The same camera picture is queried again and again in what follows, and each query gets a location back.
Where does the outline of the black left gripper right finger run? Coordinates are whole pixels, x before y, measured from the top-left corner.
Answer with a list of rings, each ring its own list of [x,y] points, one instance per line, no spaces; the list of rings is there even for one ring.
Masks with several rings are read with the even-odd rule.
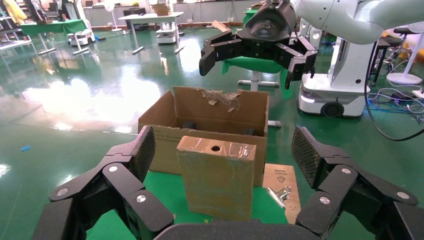
[[[317,141],[305,127],[295,129],[292,156],[314,194],[296,224],[326,239],[347,212],[377,240],[421,240],[424,210],[418,199],[361,168],[343,149]]]

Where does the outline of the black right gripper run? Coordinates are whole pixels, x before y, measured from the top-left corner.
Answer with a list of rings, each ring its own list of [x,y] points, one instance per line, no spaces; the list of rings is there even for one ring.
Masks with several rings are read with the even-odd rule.
[[[304,36],[290,37],[296,13],[289,0],[277,4],[267,0],[237,33],[224,31],[203,41],[199,74],[206,76],[216,62],[236,57],[272,60],[287,70],[284,88],[301,81],[304,74],[315,74],[318,50]]]

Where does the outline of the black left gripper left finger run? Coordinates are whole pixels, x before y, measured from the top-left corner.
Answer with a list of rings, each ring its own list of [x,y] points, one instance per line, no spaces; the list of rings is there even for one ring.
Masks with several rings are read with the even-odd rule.
[[[84,240],[102,215],[114,211],[136,239],[154,239],[174,224],[173,214],[144,185],[155,150],[150,126],[111,147],[97,166],[52,191],[32,238]]]

